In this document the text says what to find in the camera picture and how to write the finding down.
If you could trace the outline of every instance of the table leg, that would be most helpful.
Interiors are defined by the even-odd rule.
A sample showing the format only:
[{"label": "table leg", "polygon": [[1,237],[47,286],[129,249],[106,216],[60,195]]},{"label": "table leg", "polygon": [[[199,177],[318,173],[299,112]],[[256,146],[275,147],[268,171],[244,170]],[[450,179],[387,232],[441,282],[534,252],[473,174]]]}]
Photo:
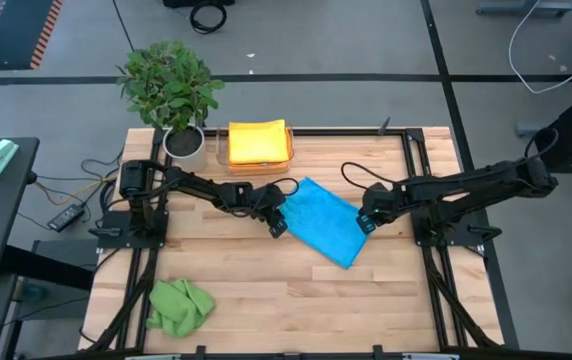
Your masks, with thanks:
[{"label": "table leg", "polygon": [[[526,15],[535,6],[537,0],[521,1],[484,1],[477,6],[478,14],[523,14]],[[540,2],[533,13],[547,12],[563,16],[572,10],[572,4],[566,2]]]},{"label": "table leg", "polygon": [[10,245],[6,245],[4,249],[0,272],[50,281],[83,290],[90,290],[93,286],[93,272],[90,270]]}]

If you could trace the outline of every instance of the blue cloth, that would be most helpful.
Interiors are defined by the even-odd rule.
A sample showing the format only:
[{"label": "blue cloth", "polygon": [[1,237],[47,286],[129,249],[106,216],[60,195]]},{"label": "blue cloth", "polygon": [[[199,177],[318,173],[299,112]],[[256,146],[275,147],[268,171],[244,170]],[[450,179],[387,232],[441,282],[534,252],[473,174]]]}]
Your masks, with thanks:
[{"label": "blue cloth", "polygon": [[310,178],[279,208],[288,231],[322,255],[348,269],[366,238],[357,225],[357,208]]}]

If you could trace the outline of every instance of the green cloth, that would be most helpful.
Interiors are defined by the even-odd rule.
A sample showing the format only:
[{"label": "green cloth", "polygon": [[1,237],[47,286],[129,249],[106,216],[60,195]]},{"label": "green cloth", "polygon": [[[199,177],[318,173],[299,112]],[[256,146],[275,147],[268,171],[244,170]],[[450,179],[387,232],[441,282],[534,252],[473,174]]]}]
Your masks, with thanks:
[{"label": "green cloth", "polygon": [[149,329],[162,329],[168,335],[185,337],[204,323],[215,301],[206,291],[186,279],[167,283],[158,280],[150,293],[153,314],[146,320]]}]

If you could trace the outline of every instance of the gray floor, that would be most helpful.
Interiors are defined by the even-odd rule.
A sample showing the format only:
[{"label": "gray floor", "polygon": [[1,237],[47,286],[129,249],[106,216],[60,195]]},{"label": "gray floor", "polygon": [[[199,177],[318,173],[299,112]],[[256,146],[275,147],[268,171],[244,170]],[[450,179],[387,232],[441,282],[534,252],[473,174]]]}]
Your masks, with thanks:
[{"label": "gray floor", "polygon": [[[239,0],[222,31],[208,36],[190,29],[182,17],[186,9],[166,9],[160,0],[117,4],[135,47],[183,40],[215,74],[437,73],[418,1]],[[449,69],[510,74],[506,48],[518,19],[480,17],[475,4],[431,1]],[[42,66],[0,76],[116,75],[113,65],[125,61],[128,49],[111,0],[65,2]],[[572,72],[572,12],[529,21],[516,43],[515,62],[531,74],[563,73],[561,66]],[[525,144],[513,135],[517,121],[552,121],[572,104],[572,84],[538,96],[520,84],[454,88],[477,166],[521,155]],[[379,125],[387,116],[392,126],[450,126],[438,83],[234,83],[218,100],[211,126],[276,118],[298,126]],[[143,126],[125,107],[114,85],[0,86],[0,137],[39,137],[38,174],[81,175],[83,159],[112,159],[127,129]],[[548,198],[514,200],[490,209],[489,216],[504,230],[496,243],[520,345],[572,352],[572,216],[565,215],[572,214],[572,175],[559,180]],[[49,184],[65,191],[80,185]],[[20,209],[42,223],[58,211],[34,187]],[[94,202],[92,210],[96,218]],[[55,234],[18,218],[11,243],[29,248],[35,239],[88,238],[86,229],[77,224]],[[19,350],[31,356],[71,353],[80,325],[27,323]]]}]

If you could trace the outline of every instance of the yellow towel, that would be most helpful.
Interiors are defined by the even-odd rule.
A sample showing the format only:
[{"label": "yellow towel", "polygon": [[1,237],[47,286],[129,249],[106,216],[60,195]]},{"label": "yellow towel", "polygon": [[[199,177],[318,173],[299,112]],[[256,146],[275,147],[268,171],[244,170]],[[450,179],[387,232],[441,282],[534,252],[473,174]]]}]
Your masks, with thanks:
[{"label": "yellow towel", "polygon": [[284,120],[228,125],[228,161],[231,164],[284,162],[290,158]]}]

